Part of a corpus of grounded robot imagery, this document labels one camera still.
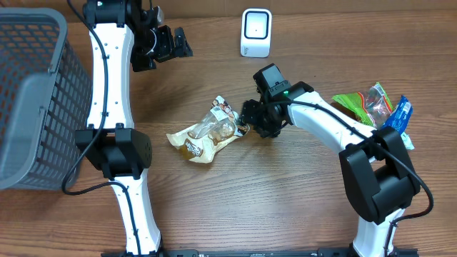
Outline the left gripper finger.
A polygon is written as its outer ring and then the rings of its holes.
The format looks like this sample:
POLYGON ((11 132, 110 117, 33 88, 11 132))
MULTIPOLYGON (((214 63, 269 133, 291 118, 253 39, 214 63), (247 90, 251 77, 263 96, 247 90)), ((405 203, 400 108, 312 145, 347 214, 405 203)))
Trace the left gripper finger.
POLYGON ((183 58, 183 57, 192 57, 193 51, 186 39, 176 39, 175 40, 175 48, 174 48, 174 56, 183 58))
POLYGON ((175 42, 185 42, 186 41, 186 36, 184 33, 184 29, 182 27, 178 27, 174 30, 174 36, 175 36, 175 39, 174 39, 175 42))

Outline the beige brown snack pouch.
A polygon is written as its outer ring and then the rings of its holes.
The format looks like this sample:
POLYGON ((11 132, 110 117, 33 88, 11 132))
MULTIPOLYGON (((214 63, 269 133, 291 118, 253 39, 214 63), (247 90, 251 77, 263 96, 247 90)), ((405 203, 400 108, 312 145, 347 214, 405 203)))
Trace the beige brown snack pouch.
POLYGON ((166 137, 184 159, 211 163, 220 150, 249 131, 250 126, 243 125, 239 114, 222 96, 217 96, 199 123, 166 137))

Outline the green candy bag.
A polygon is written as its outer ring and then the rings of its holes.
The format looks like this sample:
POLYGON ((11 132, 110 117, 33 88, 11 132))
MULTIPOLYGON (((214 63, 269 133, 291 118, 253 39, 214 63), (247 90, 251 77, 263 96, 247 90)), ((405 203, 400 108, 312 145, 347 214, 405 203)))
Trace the green candy bag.
POLYGON ((366 91, 337 94, 332 99, 351 111, 356 119, 379 129, 393 112, 393 105, 379 82, 366 91))

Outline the blue cookie packet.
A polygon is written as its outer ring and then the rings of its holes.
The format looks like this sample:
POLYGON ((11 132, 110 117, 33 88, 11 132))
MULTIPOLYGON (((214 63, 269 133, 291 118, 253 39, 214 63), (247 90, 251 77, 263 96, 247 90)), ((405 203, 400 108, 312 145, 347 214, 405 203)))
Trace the blue cookie packet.
POLYGON ((392 127, 400 134, 407 129, 408 122, 413 114, 413 106, 411 102, 404 96, 401 96, 400 101, 392 114, 387 118, 381 128, 392 127))

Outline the mint green snack packet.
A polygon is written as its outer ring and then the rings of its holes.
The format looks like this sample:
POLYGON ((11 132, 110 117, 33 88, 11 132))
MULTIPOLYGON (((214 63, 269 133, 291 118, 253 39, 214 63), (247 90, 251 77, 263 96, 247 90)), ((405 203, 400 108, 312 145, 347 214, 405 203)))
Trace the mint green snack packet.
POLYGON ((414 147, 414 145, 412 143, 412 140, 411 140, 410 136, 407 133, 403 132, 401 134, 401 138, 402 138, 403 143, 404 143, 404 145, 405 145, 407 150, 412 151, 412 150, 415 149, 415 147, 414 147))

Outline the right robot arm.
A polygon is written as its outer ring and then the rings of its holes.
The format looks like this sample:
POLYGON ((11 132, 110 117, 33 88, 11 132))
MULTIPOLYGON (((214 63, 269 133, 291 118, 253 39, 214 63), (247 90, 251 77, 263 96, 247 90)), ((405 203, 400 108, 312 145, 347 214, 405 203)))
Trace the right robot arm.
POLYGON ((417 256, 395 247, 405 220, 428 215, 433 194, 416 173, 401 135, 357 122, 324 101, 310 85, 291 84, 275 64, 253 75, 260 99, 243 103, 241 120, 262 138, 292 125, 312 133, 338 154, 346 197, 358 214, 356 237, 345 256, 417 256))

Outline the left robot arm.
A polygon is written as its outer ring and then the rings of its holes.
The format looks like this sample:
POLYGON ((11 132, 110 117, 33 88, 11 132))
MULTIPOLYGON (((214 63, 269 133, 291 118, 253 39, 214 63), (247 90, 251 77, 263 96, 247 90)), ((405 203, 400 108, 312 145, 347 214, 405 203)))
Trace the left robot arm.
POLYGON ((130 73, 156 68, 176 57, 191 57, 184 30, 171 30, 159 6, 141 1, 87 1, 78 17, 89 30, 93 87, 86 128, 75 133, 76 146, 113 189, 126 232, 121 256, 162 256, 148 189, 152 145, 136 130, 131 112, 130 73))

